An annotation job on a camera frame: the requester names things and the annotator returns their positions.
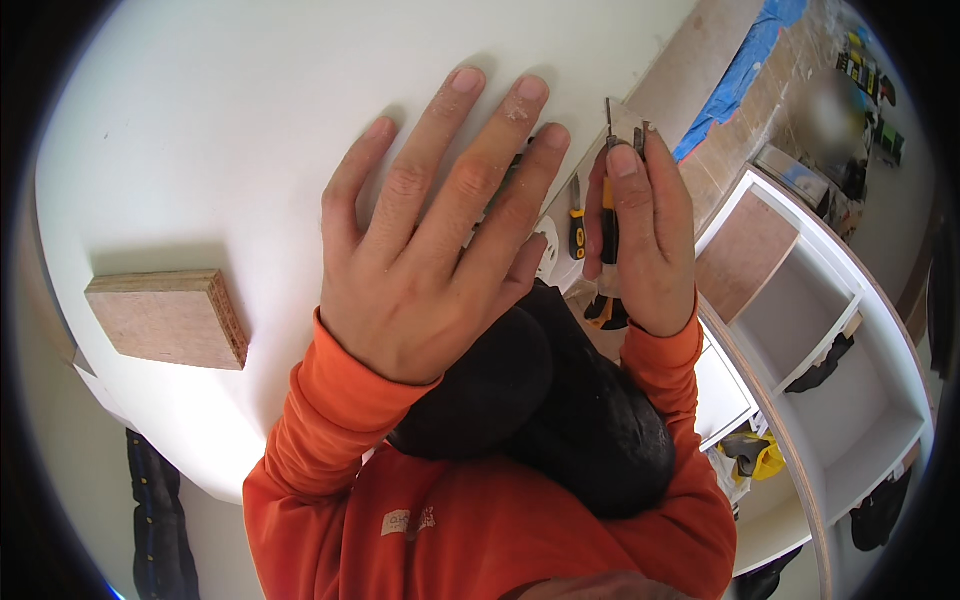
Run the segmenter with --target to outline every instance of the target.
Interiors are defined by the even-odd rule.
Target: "wood scrap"
[[[247,335],[219,270],[94,277],[84,292],[117,352],[240,371]]]

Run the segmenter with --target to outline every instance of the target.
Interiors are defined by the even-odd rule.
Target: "blade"
[[[573,181],[570,183],[570,193],[573,194],[573,207],[577,210],[584,207],[583,201],[580,200],[580,174],[573,174]]]

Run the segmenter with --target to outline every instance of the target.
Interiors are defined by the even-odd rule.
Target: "black pants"
[[[560,290],[539,280],[388,440],[434,460],[504,453],[600,518],[655,506],[674,466],[673,440],[646,395],[597,352]]]

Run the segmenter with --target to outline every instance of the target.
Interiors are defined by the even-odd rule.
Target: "hand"
[[[396,137],[387,117],[353,144],[323,197],[320,319],[351,356],[381,376],[436,380],[533,286],[546,240],[530,232],[570,143],[546,125],[461,256],[477,218],[540,117],[549,96],[538,77],[517,80],[457,159],[416,227],[450,140],[483,91],[475,67],[451,73],[391,167],[367,231],[356,198]]]
[[[587,257],[584,277],[602,269],[603,179],[613,189],[620,224],[617,271],[623,307],[651,335],[671,337],[690,320],[694,306],[693,202],[673,156],[660,134],[648,129],[647,163],[629,144],[600,153],[590,172],[587,211]]]

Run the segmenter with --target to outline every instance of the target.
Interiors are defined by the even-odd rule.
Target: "yellow and black handle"
[[[581,260],[587,255],[587,232],[584,231],[584,213],[582,208],[570,210],[570,258]]]

